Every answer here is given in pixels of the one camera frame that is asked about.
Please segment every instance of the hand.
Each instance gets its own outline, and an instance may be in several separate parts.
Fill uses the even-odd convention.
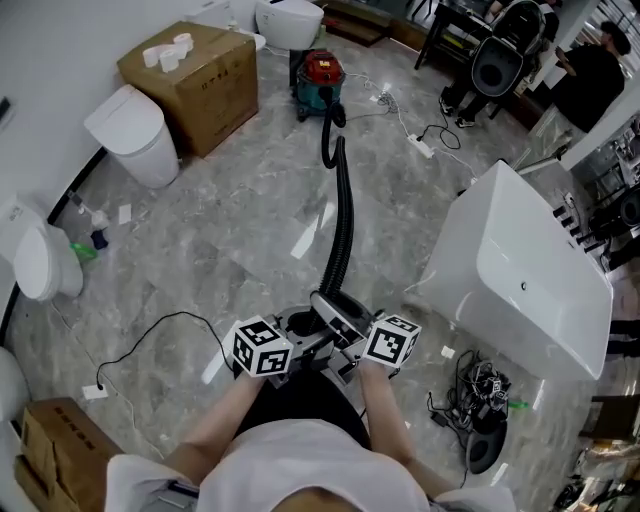
[[[559,46],[556,47],[556,57],[560,62],[567,62],[567,56],[564,53],[564,50]]]

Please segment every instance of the brown cardboard box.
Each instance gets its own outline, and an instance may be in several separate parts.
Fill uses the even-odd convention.
[[[44,482],[33,472],[24,455],[18,455],[13,463],[16,482],[40,512],[49,511],[49,495]]]
[[[122,450],[71,398],[32,402],[24,412],[22,453],[44,483],[52,510],[65,496],[78,511],[102,511],[107,464]]]
[[[171,44],[184,32],[194,46],[177,69],[145,67],[143,50]],[[131,50],[118,69],[162,107],[174,142],[200,157],[258,111],[255,42],[238,32],[181,21]]]

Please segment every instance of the gray marble tile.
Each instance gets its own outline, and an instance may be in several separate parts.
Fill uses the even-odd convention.
[[[410,133],[443,123],[437,97],[450,76],[430,66],[415,71],[415,53],[393,41],[372,49],[335,37],[327,44],[349,73],[390,85]],[[156,458],[168,453],[231,377],[222,368],[210,385],[201,382],[219,349],[206,327],[188,317],[164,321],[131,357],[105,367],[101,380],[109,397],[87,402],[81,387],[93,383],[98,364],[125,354],[162,315],[191,311],[222,336],[234,320],[308,303],[322,277],[336,222],[334,212],[318,227],[327,204],[336,204],[334,171],[320,158],[322,120],[296,120],[287,59],[261,53],[258,73],[259,112],[206,158],[185,159],[168,187],[145,189],[105,159],[80,189],[90,207],[112,220],[109,247],[83,265],[82,294],[49,304],[21,298],[14,311],[8,346],[33,397],[74,397],[126,451]],[[426,406],[429,392],[442,404],[452,384],[455,359],[445,359],[442,346],[453,348],[456,357],[480,350],[509,376],[512,396],[530,407],[512,412],[498,463],[470,476],[468,485],[499,481],[514,491],[521,511],[546,510],[573,463],[594,385],[543,383],[466,333],[452,331],[405,293],[422,275],[449,205],[471,183],[465,164],[481,175],[498,158],[513,158],[526,130],[507,112],[494,121],[481,115],[476,129],[452,128],[462,148],[451,151],[431,129],[425,141],[438,149],[427,160],[407,143],[397,114],[357,117],[385,111],[371,101],[376,91],[365,83],[347,78],[342,101],[353,119],[332,131],[332,140],[338,132],[347,139],[356,219],[343,289],[372,310],[386,308],[424,326],[393,387],[421,460],[451,481],[464,474],[457,439],[430,419]],[[566,191],[581,211],[588,204],[568,173],[547,171],[529,179],[553,206]],[[132,221],[120,226],[123,204],[132,205]],[[68,207],[58,224],[73,241],[90,244],[87,216]],[[603,386],[617,392],[629,385],[631,373],[621,383],[619,364],[612,363]],[[361,404],[357,383],[346,393]]]

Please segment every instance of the forearm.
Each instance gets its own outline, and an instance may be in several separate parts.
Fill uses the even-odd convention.
[[[402,464],[431,499],[455,489],[417,460],[385,368],[373,361],[362,360],[359,372],[372,450]]]
[[[164,464],[198,485],[222,459],[263,384],[264,379],[240,375]]]
[[[415,452],[384,366],[362,360],[359,373],[372,450],[408,463]]]
[[[560,65],[565,69],[565,71],[567,72],[568,75],[570,76],[578,76],[578,74],[576,73],[576,70],[573,68],[573,66],[571,64],[569,64],[568,60],[565,61],[560,61]]]

